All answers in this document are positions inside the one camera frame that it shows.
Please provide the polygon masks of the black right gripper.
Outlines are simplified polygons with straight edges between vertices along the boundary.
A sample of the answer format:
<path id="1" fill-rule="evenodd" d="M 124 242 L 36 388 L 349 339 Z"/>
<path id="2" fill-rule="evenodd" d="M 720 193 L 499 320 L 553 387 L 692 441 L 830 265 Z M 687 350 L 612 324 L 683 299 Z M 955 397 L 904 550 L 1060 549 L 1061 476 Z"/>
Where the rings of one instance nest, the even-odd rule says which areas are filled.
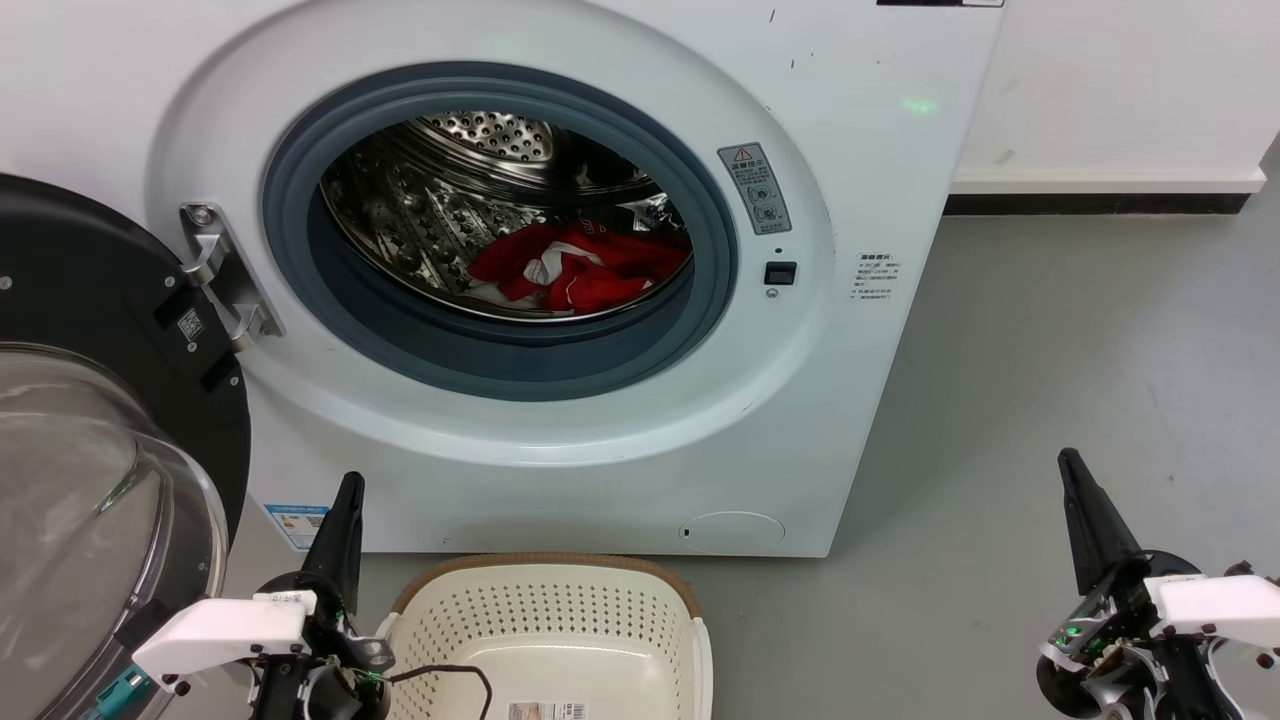
<path id="1" fill-rule="evenodd" d="M 1242 643 L 1158 635 L 1144 579 L 1202 574 L 1176 555 L 1140 546 L 1076 448 L 1057 455 L 1076 591 L 1084 596 L 1042 644 L 1042 696 L 1075 720 L 1245 720 L 1217 653 L 1235 644 L 1261 667 L 1280 661 Z M 1257 575 L 1248 562 L 1224 577 Z M 1280 578 L 1263 577 L 1280 585 Z"/>

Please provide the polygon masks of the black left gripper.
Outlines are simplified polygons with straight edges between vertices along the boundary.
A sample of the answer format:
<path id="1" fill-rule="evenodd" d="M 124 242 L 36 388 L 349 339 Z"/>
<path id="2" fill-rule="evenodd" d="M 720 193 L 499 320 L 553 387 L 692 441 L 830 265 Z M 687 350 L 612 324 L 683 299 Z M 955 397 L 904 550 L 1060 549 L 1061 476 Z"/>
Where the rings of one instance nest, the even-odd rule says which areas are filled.
<path id="1" fill-rule="evenodd" d="M 284 650 L 252 646 L 251 720 L 384 720 L 387 676 L 394 653 L 387 639 L 362 635 L 355 625 L 364 550 L 366 480 L 343 475 L 300 571 L 261 587 L 268 594 L 315 596 L 301 638 Z"/>

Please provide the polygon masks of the cream perforated laundry basket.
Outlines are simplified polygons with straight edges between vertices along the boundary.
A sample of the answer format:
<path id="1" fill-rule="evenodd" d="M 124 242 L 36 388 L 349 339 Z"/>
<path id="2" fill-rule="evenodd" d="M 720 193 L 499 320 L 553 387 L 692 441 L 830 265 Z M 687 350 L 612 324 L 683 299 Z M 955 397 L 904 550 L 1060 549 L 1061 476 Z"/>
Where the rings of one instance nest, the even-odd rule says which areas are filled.
<path id="1" fill-rule="evenodd" d="M 710 637 L 659 564 L 484 553 L 419 575 L 379 629 L 404 682 L 387 720 L 507 720 L 512 702 L 584 702 L 588 720 L 712 720 Z"/>

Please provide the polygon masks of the stainless steel washing machine drum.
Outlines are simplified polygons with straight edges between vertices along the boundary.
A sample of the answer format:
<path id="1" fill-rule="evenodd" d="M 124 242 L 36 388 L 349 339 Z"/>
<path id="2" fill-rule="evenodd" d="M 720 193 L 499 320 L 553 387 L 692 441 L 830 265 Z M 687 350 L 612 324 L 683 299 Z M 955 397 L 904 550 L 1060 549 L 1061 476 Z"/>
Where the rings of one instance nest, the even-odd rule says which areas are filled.
<path id="1" fill-rule="evenodd" d="M 460 313 L 524 324 L 611 316 L 657 297 L 692 265 L 622 307 L 521 311 L 466 296 L 470 263 L 534 223 L 579 218 L 628 233 L 682 231 L 669 195 L 605 145 L 509 113 L 442 111 L 380 129 L 325 170 L 320 192 L 351 246 L 397 283 Z"/>

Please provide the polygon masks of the black washer door with glass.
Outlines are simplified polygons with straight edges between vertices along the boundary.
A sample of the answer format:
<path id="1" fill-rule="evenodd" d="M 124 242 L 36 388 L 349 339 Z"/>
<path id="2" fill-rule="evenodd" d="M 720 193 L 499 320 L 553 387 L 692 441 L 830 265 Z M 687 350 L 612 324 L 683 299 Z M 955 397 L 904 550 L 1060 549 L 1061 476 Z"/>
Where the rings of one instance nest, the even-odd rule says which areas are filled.
<path id="1" fill-rule="evenodd" d="M 147 632 L 220 591 L 250 429 L 236 351 L 177 255 L 0 176 L 0 720 L 81 720 Z"/>

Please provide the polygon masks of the red and white garment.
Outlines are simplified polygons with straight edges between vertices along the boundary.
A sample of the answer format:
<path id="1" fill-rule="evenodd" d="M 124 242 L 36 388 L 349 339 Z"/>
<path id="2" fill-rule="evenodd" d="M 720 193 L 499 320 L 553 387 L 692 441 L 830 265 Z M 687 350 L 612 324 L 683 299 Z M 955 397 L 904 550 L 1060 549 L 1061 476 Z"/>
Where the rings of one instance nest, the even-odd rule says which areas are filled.
<path id="1" fill-rule="evenodd" d="M 690 259 L 682 231 L 628 233 L 579 218 L 534 223 L 494 240 L 470 263 L 466 296 L 521 311 L 611 311 L 663 284 Z"/>

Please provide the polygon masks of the blue energy label sticker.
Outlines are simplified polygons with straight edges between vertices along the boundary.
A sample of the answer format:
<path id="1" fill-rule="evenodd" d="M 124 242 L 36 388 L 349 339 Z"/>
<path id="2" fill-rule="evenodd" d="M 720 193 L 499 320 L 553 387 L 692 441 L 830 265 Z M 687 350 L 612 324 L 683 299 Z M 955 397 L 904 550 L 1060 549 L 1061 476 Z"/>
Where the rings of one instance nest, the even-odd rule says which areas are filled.
<path id="1" fill-rule="evenodd" d="M 298 552 L 312 548 L 319 529 L 329 512 L 328 506 L 265 503 L 271 521 Z"/>

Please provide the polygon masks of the grey rubber door gasket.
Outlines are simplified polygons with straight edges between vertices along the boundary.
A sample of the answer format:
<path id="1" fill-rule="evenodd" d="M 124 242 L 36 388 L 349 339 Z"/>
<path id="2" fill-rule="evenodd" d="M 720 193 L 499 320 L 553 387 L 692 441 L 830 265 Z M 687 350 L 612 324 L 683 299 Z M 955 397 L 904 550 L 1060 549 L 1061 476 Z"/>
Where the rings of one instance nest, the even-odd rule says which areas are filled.
<path id="1" fill-rule="evenodd" d="M 442 111 L 502 111 L 561 126 L 646 172 L 678 209 L 692 265 L 617 315 L 524 324 L 438 305 L 370 265 L 326 209 L 325 170 L 370 135 Z M 339 340 L 415 380 L 506 401 L 562 401 L 621 389 L 677 363 L 730 305 L 739 260 L 713 176 L 657 120 L 598 88 L 492 63 L 448 61 L 358 79 L 311 108 L 266 176 L 262 219 L 275 264 Z"/>

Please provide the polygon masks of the white front-load washing machine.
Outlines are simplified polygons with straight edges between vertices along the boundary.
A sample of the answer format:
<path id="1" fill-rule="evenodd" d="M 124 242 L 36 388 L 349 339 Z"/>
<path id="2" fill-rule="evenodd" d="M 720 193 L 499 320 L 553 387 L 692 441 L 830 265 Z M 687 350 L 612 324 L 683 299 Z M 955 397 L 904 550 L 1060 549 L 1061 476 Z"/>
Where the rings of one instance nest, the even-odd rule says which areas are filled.
<path id="1" fill-rule="evenodd" d="M 330 507 L 366 480 L 371 552 L 698 553 L 746 511 L 774 555 L 829 552 L 1005 15 L 1005 0 L 0 0 L 0 176 L 78 193 L 191 261 L 215 202 L 285 328 L 236 351 L 244 503 Z M 456 393 L 335 337 L 265 236 L 268 172 L 321 100 L 465 61 L 598 88 L 713 176 L 739 260 L 712 332 L 664 370 L 562 401 Z M 753 233 L 717 150 L 760 143 L 792 220 Z M 902 264 L 851 300 L 861 251 Z M 794 286 L 764 286 L 769 261 Z"/>

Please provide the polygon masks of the silver door hinge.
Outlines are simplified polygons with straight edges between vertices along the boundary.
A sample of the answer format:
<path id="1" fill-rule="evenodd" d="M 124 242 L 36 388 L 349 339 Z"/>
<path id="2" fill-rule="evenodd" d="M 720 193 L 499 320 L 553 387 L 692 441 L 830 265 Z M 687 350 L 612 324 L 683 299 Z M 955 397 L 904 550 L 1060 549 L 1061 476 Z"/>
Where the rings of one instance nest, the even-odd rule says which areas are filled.
<path id="1" fill-rule="evenodd" d="M 243 352 L 262 337 L 283 338 L 285 328 L 221 209 L 186 202 L 179 218 L 191 254 L 183 272 L 212 304 L 234 350 Z"/>

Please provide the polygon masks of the black and white baseboard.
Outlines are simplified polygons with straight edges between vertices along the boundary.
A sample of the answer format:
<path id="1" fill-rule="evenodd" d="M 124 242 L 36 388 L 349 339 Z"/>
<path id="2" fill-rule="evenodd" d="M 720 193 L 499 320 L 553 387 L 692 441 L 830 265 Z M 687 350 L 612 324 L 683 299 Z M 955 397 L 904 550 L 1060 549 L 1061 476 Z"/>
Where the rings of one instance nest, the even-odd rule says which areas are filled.
<path id="1" fill-rule="evenodd" d="M 1244 170 L 957 173 L 945 217 L 1233 217 L 1265 188 Z"/>

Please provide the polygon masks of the small text label sticker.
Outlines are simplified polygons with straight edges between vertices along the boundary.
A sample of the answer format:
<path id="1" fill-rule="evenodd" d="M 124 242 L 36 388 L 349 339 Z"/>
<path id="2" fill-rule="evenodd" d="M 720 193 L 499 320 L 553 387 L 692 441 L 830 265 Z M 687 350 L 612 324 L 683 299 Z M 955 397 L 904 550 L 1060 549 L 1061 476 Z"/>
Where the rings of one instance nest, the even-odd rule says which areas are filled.
<path id="1" fill-rule="evenodd" d="M 856 258 L 849 296 L 859 302 L 892 299 L 901 273 L 902 264 L 893 254 L 861 251 Z"/>

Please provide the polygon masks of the round white filter cover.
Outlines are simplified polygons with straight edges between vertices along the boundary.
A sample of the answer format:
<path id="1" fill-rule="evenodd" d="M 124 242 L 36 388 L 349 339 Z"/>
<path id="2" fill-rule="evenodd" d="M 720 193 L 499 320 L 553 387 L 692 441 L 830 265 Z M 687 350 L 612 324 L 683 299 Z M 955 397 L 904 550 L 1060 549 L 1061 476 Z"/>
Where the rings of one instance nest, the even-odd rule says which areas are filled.
<path id="1" fill-rule="evenodd" d="M 689 550 L 717 556 L 771 556 L 785 539 L 785 527 L 763 514 L 708 512 L 686 521 L 678 532 Z"/>

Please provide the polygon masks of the grey warning sticker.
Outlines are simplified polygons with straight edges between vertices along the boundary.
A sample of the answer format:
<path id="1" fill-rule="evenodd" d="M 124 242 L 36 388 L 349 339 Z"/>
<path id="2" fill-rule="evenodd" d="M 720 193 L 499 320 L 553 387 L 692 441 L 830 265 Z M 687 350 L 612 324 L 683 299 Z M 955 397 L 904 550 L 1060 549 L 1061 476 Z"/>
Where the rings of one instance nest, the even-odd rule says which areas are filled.
<path id="1" fill-rule="evenodd" d="M 780 182 L 760 143 L 722 147 L 717 156 L 742 200 L 754 234 L 781 234 L 794 228 Z"/>

